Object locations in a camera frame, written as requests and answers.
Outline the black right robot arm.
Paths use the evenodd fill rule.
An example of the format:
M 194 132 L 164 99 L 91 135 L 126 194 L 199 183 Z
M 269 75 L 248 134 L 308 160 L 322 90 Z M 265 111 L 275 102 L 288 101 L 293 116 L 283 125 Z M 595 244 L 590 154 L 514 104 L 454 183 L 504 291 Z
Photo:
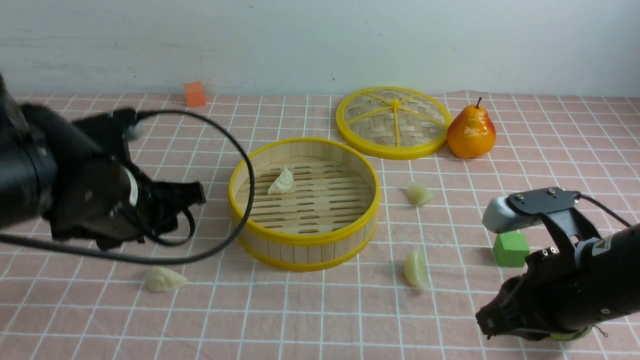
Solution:
M 540 341 L 638 313 L 639 226 L 585 241 L 578 251 L 526 256 L 526 272 L 476 313 L 482 334 Z

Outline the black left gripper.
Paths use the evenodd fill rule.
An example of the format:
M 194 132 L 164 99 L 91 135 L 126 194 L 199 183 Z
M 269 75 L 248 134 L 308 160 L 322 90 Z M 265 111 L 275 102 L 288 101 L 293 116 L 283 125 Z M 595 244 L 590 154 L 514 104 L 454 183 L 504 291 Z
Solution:
M 89 239 L 107 251 L 153 233 L 178 229 L 178 215 L 195 232 L 190 207 L 207 201 L 198 181 L 153 181 L 131 161 L 128 143 L 140 124 L 136 111 L 67 121 L 55 112 L 42 125 L 57 163 L 54 202 L 45 213 L 52 239 Z

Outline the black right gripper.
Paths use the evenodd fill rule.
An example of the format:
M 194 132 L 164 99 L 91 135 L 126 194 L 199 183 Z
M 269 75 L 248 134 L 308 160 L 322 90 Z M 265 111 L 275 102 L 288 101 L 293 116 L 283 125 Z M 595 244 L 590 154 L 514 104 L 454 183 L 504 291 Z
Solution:
M 528 255 L 525 259 L 526 272 L 506 280 L 493 300 L 476 312 L 478 328 L 487 339 L 510 336 L 539 342 L 549 340 L 550 334 L 570 334 L 580 330 L 558 326 L 537 297 L 534 282 L 542 264 L 557 255 L 558 251 L 553 247 Z

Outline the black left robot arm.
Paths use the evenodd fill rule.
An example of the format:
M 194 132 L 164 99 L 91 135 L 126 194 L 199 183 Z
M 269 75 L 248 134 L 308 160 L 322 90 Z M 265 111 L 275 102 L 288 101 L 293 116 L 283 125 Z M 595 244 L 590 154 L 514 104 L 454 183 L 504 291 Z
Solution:
M 156 111 L 121 107 L 68 121 L 43 104 L 18 102 L 1 83 L 1 227 L 42 218 L 57 242 L 92 240 L 101 251 L 176 231 L 195 220 L 202 184 L 152 180 L 131 159 L 129 143 Z

